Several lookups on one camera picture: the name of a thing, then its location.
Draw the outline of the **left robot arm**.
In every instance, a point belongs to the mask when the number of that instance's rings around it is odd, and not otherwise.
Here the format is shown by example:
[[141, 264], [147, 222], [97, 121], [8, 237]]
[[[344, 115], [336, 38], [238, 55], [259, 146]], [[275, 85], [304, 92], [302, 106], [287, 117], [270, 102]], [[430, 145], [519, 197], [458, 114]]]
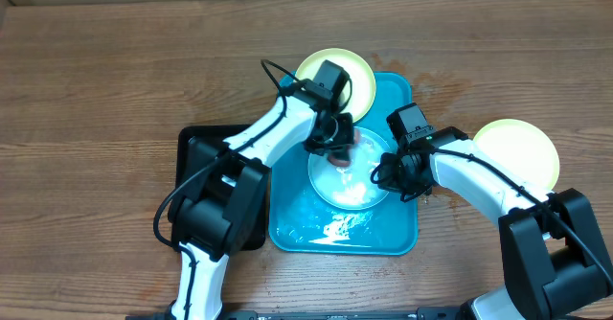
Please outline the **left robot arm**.
[[289, 88], [238, 134], [192, 139], [181, 179], [158, 210], [169, 216], [165, 243], [182, 263], [178, 294], [166, 318], [221, 314], [228, 260], [251, 236], [276, 162], [298, 144], [322, 155], [353, 141], [352, 115], [336, 96]]

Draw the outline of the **light blue plate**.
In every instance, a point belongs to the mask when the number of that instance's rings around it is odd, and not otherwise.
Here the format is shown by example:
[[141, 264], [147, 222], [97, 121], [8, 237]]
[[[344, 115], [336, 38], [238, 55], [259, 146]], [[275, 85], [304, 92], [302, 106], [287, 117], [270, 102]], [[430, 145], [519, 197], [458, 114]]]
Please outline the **light blue plate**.
[[332, 165], [327, 156], [311, 154], [307, 172], [314, 191], [328, 204], [349, 211], [374, 207], [385, 199], [388, 191], [371, 181], [371, 174], [380, 157], [390, 150], [389, 144], [377, 133], [359, 127], [360, 139], [350, 148], [351, 163], [347, 167]]

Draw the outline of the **green and red sponge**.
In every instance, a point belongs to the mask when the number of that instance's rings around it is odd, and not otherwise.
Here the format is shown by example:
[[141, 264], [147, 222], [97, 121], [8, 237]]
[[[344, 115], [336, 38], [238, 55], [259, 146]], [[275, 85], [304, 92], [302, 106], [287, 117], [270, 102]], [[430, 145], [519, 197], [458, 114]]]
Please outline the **green and red sponge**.
[[352, 163], [351, 152], [358, 145], [361, 133], [358, 128], [353, 131], [353, 142], [341, 150], [330, 152], [327, 160], [336, 167], [346, 168]]

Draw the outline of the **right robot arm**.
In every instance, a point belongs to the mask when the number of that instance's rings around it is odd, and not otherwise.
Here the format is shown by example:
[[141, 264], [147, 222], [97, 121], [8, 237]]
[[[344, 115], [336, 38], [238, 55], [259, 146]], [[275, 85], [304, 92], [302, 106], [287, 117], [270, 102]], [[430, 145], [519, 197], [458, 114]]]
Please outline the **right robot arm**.
[[504, 284], [465, 302], [461, 319], [562, 319], [612, 294], [612, 262], [589, 200], [512, 174], [455, 127], [403, 135], [371, 180], [404, 201], [440, 186], [497, 226]]

